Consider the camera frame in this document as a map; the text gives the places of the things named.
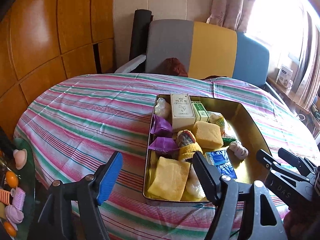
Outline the person's right hand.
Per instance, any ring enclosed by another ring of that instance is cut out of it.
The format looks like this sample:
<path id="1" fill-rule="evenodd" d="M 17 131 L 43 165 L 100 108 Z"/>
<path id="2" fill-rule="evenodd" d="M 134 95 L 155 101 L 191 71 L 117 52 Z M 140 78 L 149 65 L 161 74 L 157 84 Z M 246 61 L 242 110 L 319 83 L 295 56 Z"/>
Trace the person's right hand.
<path id="1" fill-rule="evenodd" d="M 285 215 L 284 229 L 287 239 L 316 239 L 319 237 L 319 211 L 292 209 Z"/>

